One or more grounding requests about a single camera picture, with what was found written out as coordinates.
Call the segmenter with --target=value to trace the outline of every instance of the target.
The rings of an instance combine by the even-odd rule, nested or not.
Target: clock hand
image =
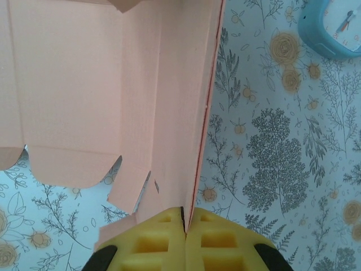
[[[336,30],[336,32],[342,32],[345,30],[345,28],[347,27],[347,25],[349,24],[350,22],[350,18],[353,16],[354,14],[354,11],[353,10],[350,10],[348,13],[347,13],[347,17],[346,19],[342,22],[342,24],[340,25],[340,27]]]

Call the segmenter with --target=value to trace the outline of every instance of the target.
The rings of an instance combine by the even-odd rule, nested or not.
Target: fern print
[[[55,231],[55,233],[59,236],[65,233],[80,246],[90,249],[77,240],[78,231],[76,230],[75,222],[77,221],[78,211],[73,211],[70,215],[68,215],[68,218],[64,222],[63,207],[61,204],[67,199],[68,196],[64,193],[56,193],[56,198],[51,200],[50,197],[54,195],[54,187],[51,185],[42,186],[44,188],[43,192],[45,193],[45,198],[33,198],[32,202],[35,203],[38,209],[45,209],[48,211],[48,217],[41,220],[46,229],[49,231]]]
[[[307,251],[309,253],[309,263],[310,266],[307,269],[309,271],[314,263],[314,261],[319,258],[320,254],[326,249],[326,243],[324,242],[325,236],[329,232],[329,227],[326,227],[326,220],[328,217],[329,208],[327,208],[327,198],[323,196],[319,201],[318,205],[321,211],[321,215],[316,218],[316,226],[318,229],[312,232],[312,236],[315,238],[316,244],[315,247],[307,246]]]
[[[241,81],[237,79],[236,74],[239,66],[239,56],[233,54],[230,50],[226,54],[225,47],[228,44],[228,31],[222,28],[221,42],[218,50],[218,61],[215,70],[215,87],[222,94],[226,93],[228,97],[228,112],[231,107],[237,107],[241,97]]]
[[[113,223],[119,219],[122,219],[128,215],[126,212],[123,212],[118,208],[113,209],[112,207],[106,207],[104,205],[102,205],[102,207],[103,207],[102,213],[104,213],[104,219],[108,224]]]
[[[325,167],[320,164],[320,159],[323,161],[323,157],[327,152],[327,148],[322,142],[322,130],[319,122],[315,117],[306,118],[309,126],[308,133],[305,133],[303,138],[303,145],[306,146],[306,156],[311,158],[310,172],[314,175],[314,181],[316,187],[322,184],[322,179],[325,176]]]
[[[259,219],[259,215],[245,215],[247,229],[250,229],[258,234],[261,234],[271,240],[277,247],[279,251],[287,252],[289,241],[294,234],[294,230],[287,233],[283,238],[281,237],[286,224],[272,231],[274,225],[278,222],[278,219],[274,219],[265,225],[266,218]],[[288,263],[292,264],[294,258],[296,257],[298,247],[288,258]]]
[[[361,152],[361,130],[359,131],[359,139],[354,141],[355,152]],[[361,163],[353,166],[350,173],[345,173],[344,182],[349,182],[352,185],[361,185]]]
[[[16,164],[7,170],[4,171],[5,175],[14,182],[15,189],[18,189],[19,187],[26,188],[28,187],[26,183],[26,179],[28,178],[24,172],[22,172],[23,169],[27,168],[27,161],[29,160],[29,156],[26,152],[23,152],[21,154],[21,157],[18,159]]]
[[[82,269],[81,266],[74,268],[70,265],[70,257],[72,254],[72,250],[73,250],[73,245],[70,248],[70,251],[67,253],[64,253],[64,254],[60,254],[60,253],[58,253],[58,251],[56,249],[53,249],[53,251],[54,251],[53,255],[46,253],[46,257],[40,258],[40,261],[38,261],[38,263],[37,263],[38,266],[30,267],[30,270],[35,270],[35,271],[55,270],[56,266],[59,264],[59,260],[64,258],[67,260],[66,270],[81,271],[81,269]]]
[[[207,135],[209,144],[214,150],[215,158],[208,157],[207,162],[212,168],[217,169],[217,174],[212,177],[215,185],[220,187],[222,191],[229,191],[239,203],[244,204],[236,197],[236,181],[239,170],[236,169],[230,174],[228,172],[228,164],[232,160],[232,155],[224,153],[227,147],[227,140],[220,136],[222,124],[223,119],[219,115],[212,115],[210,117]]]
[[[247,144],[249,157],[255,159],[255,175],[249,177],[243,193],[248,196],[251,210],[266,212],[279,201],[284,215],[305,201],[309,172],[301,162],[299,140],[288,139],[290,118],[281,109],[265,109],[252,120],[259,134]]]
[[[264,29],[266,29],[266,19],[268,17],[272,17],[276,20],[275,15],[280,14],[280,10],[283,8],[282,0],[245,0],[244,3],[247,4],[247,6],[250,8],[258,7],[261,10]]]
[[[361,88],[361,73],[342,75],[344,63],[338,60],[323,59],[324,78],[321,79],[323,96],[331,103],[327,116],[333,130],[324,135],[324,142],[330,150],[344,152],[347,157],[346,143],[353,139],[357,129],[356,107],[352,106],[355,95]],[[335,129],[341,132],[342,142],[336,140]]]
[[[314,271],[353,271],[356,270],[355,251],[352,248],[338,248],[335,260],[324,257],[314,266]]]

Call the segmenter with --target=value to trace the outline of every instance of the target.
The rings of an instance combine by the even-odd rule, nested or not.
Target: yellow flower print
[[[271,56],[278,63],[283,65],[293,64],[300,53],[297,40],[288,33],[279,33],[271,40]]]
[[[9,244],[0,245],[0,268],[12,266],[16,260],[17,253]]]
[[[282,75],[282,85],[284,89],[292,94],[295,94],[298,92],[300,84],[301,80],[298,71],[294,68],[285,69]]]
[[[233,147],[232,147],[231,151],[235,152],[235,155],[237,156],[237,160],[239,160],[240,158],[243,158],[243,148],[240,147],[238,144],[233,143]]]
[[[312,96],[309,95],[308,102],[305,108],[307,107],[308,110],[314,110],[317,108],[318,103],[319,103],[318,99],[314,99],[312,98]]]
[[[344,208],[344,222],[348,225],[354,224],[359,220],[360,216],[361,203],[357,200],[348,202]]]
[[[238,123],[235,123],[234,121],[230,121],[230,122],[231,124],[234,125],[236,134],[243,134],[244,132],[246,132],[246,127],[245,127],[246,123],[241,123],[240,118],[238,118]]]
[[[208,188],[206,186],[204,190],[201,190],[201,193],[205,202],[213,202],[217,198],[217,192],[214,188]]]
[[[309,66],[308,66],[308,72],[309,72],[309,75],[311,77],[311,79],[319,79],[320,76],[321,76],[321,69],[320,69],[320,64],[314,64],[314,63],[311,63]]]
[[[51,243],[51,238],[44,233],[39,233],[34,230],[33,234],[29,237],[31,244],[35,246],[35,248],[45,248],[48,247]]]
[[[357,242],[361,241],[361,224],[357,224],[352,228],[352,239]]]
[[[231,10],[232,11],[232,13],[233,13],[233,16],[232,16],[232,18],[231,18],[231,21],[232,21],[232,23],[234,23],[234,24],[241,24],[242,26],[244,26],[244,24],[243,24],[243,22],[242,22],[242,20],[241,20],[241,16],[243,15],[243,13],[244,13],[244,11],[242,11],[241,13],[237,13],[236,11],[234,11],[234,10]]]

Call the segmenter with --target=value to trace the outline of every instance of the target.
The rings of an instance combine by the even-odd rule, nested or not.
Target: yellow foam
[[[108,271],[268,271],[254,245],[267,238],[201,208],[185,235],[180,208],[167,209],[103,243],[118,250]]]

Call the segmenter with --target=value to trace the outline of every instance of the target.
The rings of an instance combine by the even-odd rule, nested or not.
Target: orange clock hand
[[[349,23],[350,23],[350,22],[348,21],[347,23],[345,23],[345,24],[343,25],[343,27],[341,28],[341,32],[345,30],[345,28],[349,25]]]

